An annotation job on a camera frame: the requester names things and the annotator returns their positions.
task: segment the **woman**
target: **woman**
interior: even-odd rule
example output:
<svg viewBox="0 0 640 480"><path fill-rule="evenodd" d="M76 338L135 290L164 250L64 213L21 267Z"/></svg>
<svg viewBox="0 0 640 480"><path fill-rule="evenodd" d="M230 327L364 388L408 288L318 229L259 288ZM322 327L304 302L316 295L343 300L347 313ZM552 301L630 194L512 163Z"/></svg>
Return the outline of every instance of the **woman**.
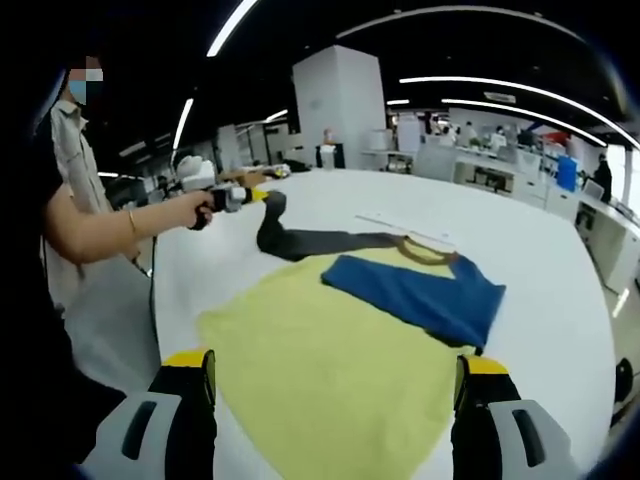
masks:
<svg viewBox="0 0 640 480"><path fill-rule="evenodd" d="M18 399L14 416L21 422L12 438L14 446L38 459L29 468L47 471L81 463L95 445L97 426L124 394L89 379L74 365L71 342L49 295L40 258L42 237L67 260L91 263L169 229L191 227L198 212L209 222L213 205L209 193L198 191L131 213L81 213L62 183L51 130L42 122L60 83L56 85L14 137L20 139L21 155L7 162L7 178L22 189L11 191L10 203L3 202L6 224L15 225L6 251L15 259L11 288L16 295L10 295L7 308L19 312L5 322L9 331L4 333L11 340L8 347L18 352L12 357L18 361L11 363L17 381L6 383Z"/></svg>

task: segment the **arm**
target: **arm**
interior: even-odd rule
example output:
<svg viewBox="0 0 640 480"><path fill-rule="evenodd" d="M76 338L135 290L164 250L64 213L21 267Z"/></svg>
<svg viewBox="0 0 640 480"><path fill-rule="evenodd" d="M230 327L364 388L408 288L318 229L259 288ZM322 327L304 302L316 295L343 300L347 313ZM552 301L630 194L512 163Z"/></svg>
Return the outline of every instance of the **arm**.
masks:
<svg viewBox="0 0 640 480"><path fill-rule="evenodd" d="M196 209L203 203L212 205L209 193L198 191L128 211L88 215L81 213L69 196L67 187L60 187L47 203L45 236L67 260L91 263L126 251L132 244L176 227L191 227L196 223ZM207 220L211 210L203 207Z"/></svg>

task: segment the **black sleeve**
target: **black sleeve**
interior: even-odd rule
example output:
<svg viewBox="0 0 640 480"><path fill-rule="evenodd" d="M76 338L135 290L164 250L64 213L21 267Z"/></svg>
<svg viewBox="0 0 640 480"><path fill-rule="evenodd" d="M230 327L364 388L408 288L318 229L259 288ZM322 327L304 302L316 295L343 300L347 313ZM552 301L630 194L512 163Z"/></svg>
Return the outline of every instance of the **black sleeve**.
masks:
<svg viewBox="0 0 640 480"><path fill-rule="evenodd" d="M62 185L62 177L58 171L58 163L53 148L50 114L45 116L38 127L27 162L30 166L29 169L32 169L32 171L25 173L35 177L36 202L39 210L42 211Z"/></svg>

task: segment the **ceiling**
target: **ceiling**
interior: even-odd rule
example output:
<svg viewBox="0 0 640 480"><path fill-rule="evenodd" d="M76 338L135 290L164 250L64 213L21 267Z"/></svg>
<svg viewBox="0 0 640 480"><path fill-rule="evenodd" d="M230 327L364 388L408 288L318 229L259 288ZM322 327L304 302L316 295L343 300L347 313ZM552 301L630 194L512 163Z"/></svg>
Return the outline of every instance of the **ceiling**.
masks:
<svg viewBox="0 0 640 480"><path fill-rule="evenodd" d="M469 83L398 81L465 75L542 88L616 122L637 122L629 100L637 98L632 89L640 85L640 71L631 65L637 48L629 44L637 26L629 18L631 12L625 15L621 9L599 10L584 2L518 2L519 11L537 12L587 43L530 20L482 12L419 15L336 40L340 32L370 20L446 2L260 0L220 54L207 58L211 42L239 3L183 0L150 9L141 0L113 0L100 10L97 25L106 91L102 104L89 113L94 120L90 135L101 165L126 171L136 158L159 151L154 145L167 144L167 139L154 139L175 134L189 97L194 106L181 145L211 138L221 125L264 119L284 108L295 111L291 67L334 43L380 59L388 100L408 98L415 107L439 108L444 97L486 101L483 92L493 91L514 94L517 107L579 128L601 125L579 110L527 92ZM512 1L483 4L516 8ZM612 65L621 73L622 84L612 81L616 79ZM126 159L118 156L139 141L150 148ZM170 148L169 143L160 151Z"/></svg>

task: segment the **beige shirt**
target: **beige shirt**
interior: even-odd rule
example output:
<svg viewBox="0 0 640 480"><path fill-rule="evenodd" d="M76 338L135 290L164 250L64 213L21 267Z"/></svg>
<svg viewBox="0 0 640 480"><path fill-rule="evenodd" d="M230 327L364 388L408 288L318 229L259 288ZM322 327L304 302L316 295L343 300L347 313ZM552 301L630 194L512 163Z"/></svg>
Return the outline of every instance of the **beige shirt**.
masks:
<svg viewBox="0 0 640 480"><path fill-rule="evenodd" d="M78 210L109 212L111 205L98 175L93 150L82 134L86 124L78 106L71 102L58 100L51 108L51 135L58 170ZM80 290L87 266L65 260L46 242L43 253L51 298L68 308Z"/></svg>

